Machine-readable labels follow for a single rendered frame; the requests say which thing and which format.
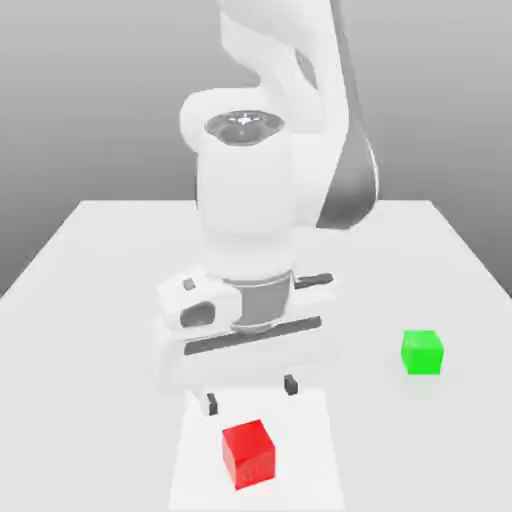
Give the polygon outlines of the small red cube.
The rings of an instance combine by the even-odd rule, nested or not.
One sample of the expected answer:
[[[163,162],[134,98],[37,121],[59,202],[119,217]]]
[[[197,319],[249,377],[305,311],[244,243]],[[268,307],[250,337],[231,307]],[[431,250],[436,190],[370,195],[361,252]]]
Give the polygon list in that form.
[[[276,449],[260,419],[222,430],[222,456],[236,490],[275,477]]]

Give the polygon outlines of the small green cube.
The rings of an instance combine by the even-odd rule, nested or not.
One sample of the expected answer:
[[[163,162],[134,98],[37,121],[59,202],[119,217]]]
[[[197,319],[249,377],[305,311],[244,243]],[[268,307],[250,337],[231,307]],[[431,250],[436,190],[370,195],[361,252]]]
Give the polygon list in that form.
[[[439,375],[444,345],[434,330],[405,330],[401,359],[409,375]]]

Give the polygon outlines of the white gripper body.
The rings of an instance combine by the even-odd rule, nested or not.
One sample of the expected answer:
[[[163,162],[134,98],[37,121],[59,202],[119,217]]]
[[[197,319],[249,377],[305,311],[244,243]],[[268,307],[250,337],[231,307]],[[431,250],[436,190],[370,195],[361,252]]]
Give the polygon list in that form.
[[[166,394],[214,392],[226,387],[274,387],[284,376],[335,359],[341,351],[338,301],[333,288],[294,292],[283,321],[262,333],[193,337],[155,319],[156,381]]]

